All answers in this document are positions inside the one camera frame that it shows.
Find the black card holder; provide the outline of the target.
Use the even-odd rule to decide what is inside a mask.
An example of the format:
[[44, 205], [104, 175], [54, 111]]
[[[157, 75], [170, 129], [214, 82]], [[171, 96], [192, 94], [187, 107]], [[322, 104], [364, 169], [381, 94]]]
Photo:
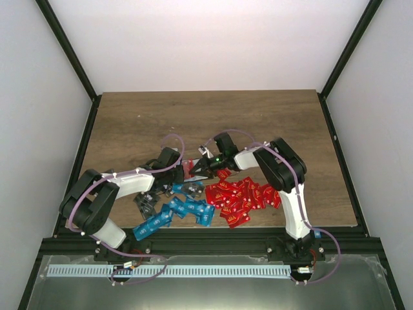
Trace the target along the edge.
[[214, 177], [209, 158], [187, 159], [181, 162], [184, 182], [210, 180]]

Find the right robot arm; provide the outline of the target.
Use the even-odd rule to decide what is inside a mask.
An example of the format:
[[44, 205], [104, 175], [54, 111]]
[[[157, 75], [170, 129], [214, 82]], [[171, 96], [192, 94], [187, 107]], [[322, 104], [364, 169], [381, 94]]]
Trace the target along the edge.
[[226, 132], [218, 134], [214, 141], [219, 154], [211, 155], [202, 145], [202, 154], [189, 173], [194, 176], [213, 178], [221, 169], [245, 171], [259, 167], [269, 185], [279, 193], [285, 214], [285, 250], [294, 260], [302, 260], [312, 246], [311, 225], [308, 222], [303, 198], [307, 167], [291, 146], [281, 137], [269, 142], [253, 144], [239, 150]]

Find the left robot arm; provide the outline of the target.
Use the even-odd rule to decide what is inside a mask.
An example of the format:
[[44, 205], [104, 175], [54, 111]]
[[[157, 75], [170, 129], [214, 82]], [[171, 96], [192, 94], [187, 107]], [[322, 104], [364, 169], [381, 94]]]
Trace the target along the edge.
[[159, 195], [173, 183], [183, 181], [182, 155], [165, 147], [160, 155], [141, 167], [125, 172], [84, 172], [60, 204], [59, 212], [75, 231], [90, 235], [109, 246], [109, 253], [119, 261], [132, 253], [126, 232], [110, 218], [114, 202], [135, 194], [135, 201], [153, 215]]

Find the blue VIP card pile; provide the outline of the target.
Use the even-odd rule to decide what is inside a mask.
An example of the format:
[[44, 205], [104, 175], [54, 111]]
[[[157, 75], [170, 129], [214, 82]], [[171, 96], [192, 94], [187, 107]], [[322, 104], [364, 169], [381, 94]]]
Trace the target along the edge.
[[192, 214], [196, 218], [196, 223], [204, 227], [211, 226], [215, 213], [215, 207], [206, 200], [200, 200], [205, 187], [201, 181], [174, 183], [172, 185], [172, 195], [181, 194], [185, 200], [173, 196], [173, 198], [161, 206], [160, 211], [156, 211], [155, 216], [144, 220], [143, 223], [133, 228], [136, 240], [141, 241], [151, 234], [157, 232], [162, 227], [170, 227], [173, 217], [185, 218]]

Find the black VIP card pile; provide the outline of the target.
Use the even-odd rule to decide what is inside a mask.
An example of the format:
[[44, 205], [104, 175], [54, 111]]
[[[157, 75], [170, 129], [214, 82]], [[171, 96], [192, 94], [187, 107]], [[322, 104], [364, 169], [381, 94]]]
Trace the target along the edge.
[[155, 206], [161, 199], [161, 195], [170, 196], [172, 193], [172, 184], [162, 185], [150, 189], [148, 192], [140, 192], [134, 198], [139, 212], [144, 220], [149, 219], [157, 214]]

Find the red VIP card pile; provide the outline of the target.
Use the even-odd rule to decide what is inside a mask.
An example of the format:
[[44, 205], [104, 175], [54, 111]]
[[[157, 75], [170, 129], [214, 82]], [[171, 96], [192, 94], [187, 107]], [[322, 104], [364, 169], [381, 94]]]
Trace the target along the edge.
[[251, 220], [250, 211], [263, 210], [281, 205], [281, 197], [270, 184], [260, 185], [247, 176], [239, 181], [229, 181], [229, 169], [217, 172], [218, 182], [205, 187], [206, 202], [219, 211], [228, 226], [233, 229]]

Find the black aluminium frame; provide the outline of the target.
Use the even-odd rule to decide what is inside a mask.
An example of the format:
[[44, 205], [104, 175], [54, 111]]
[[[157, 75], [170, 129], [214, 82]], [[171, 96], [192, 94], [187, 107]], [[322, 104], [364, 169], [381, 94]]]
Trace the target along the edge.
[[[330, 116], [330, 112], [327, 107], [327, 99], [325, 97], [325, 94], [331, 92], [339, 75], [342, 73], [345, 65], [349, 61], [352, 53], [354, 52], [357, 44], [361, 40], [380, 5], [381, 1], [368, 2], [366, 9], [360, 17], [350, 39], [341, 53], [330, 77], [326, 82], [326, 85], [324, 86], [322, 92], [317, 95], [329, 134], [332, 138], [334, 150], [336, 152], [341, 173], [344, 177], [345, 185], [350, 196], [350, 201], [358, 221], [358, 224], [355, 227], [327, 227], [327, 230], [334, 233], [336, 238], [344, 241], [340, 245], [341, 252], [343, 254], [373, 253], [378, 256], [381, 266], [384, 267], [386, 271], [385, 281], [390, 290], [392, 301], [396, 306], [396, 309], [403, 309], [403, 301], [381, 241], [378, 237], [372, 237], [369, 235], [367, 224], [355, 192], [354, 184], [350, 177], [343, 151], [341, 150], [341, 145], [339, 140], [336, 138], [336, 130], [334, 128], [334, 123]], [[195, 229], [195, 235], [192, 238], [186, 238], [184, 236], [185, 232], [186, 229], [178, 229], [177, 232], [172, 234], [172, 239], [174, 241], [184, 242], [184, 244], [188, 245], [190, 249], [195, 249], [199, 254], [206, 254], [207, 252], [216, 254], [219, 250], [222, 250], [225, 245], [229, 245], [231, 249], [245, 249], [251, 253], [253, 250], [257, 249], [257, 243], [253, 241], [254, 238], [258, 238], [258, 240], [263, 241], [271, 236], [277, 236], [281, 230], [279, 228], [248, 229], [247, 232], [240, 232], [235, 235], [230, 235], [229, 230], [224, 228], [213, 228], [206, 233], [199, 229]], [[55, 225], [54, 236], [51, 238], [45, 238], [42, 241], [34, 267], [19, 304], [19, 308], [28, 309], [29, 303], [34, 300], [35, 277], [39, 274], [40, 260], [43, 256], [52, 254], [87, 254], [91, 248], [92, 243], [90, 241], [82, 241], [73, 233], [69, 232], [68, 229], [65, 229], [63, 227], [63, 219], [62, 217], [59, 217]]]

